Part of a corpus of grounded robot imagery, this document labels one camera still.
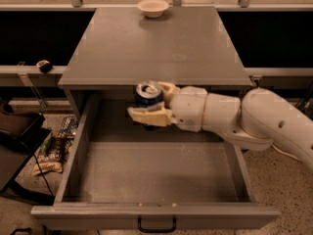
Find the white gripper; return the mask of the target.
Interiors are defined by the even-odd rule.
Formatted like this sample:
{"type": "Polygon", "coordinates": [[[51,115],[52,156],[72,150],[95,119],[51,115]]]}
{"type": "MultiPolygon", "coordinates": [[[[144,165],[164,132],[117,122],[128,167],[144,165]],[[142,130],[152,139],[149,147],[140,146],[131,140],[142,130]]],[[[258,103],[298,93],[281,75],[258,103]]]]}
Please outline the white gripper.
{"type": "Polygon", "coordinates": [[[182,130],[199,132],[207,91],[193,86],[180,89],[174,83],[164,81],[157,84],[162,90],[165,104],[160,102],[147,108],[129,107],[127,112],[132,120],[159,127],[176,124],[182,130]]]}

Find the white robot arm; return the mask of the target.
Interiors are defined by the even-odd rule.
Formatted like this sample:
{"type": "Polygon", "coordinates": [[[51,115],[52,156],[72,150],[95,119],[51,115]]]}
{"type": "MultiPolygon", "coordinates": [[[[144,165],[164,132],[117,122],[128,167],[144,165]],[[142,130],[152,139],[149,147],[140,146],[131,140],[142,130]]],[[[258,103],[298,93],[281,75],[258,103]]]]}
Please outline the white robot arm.
{"type": "Polygon", "coordinates": [[[173,83],[145,81],[137,85],[135,98],[137,106],[127,112],[136,122],[210,131],[254,151],[278,143],[313,169],[313,121],[267,89],[251,89],[240,99],[194,86],[179,88],[173,83]]]}

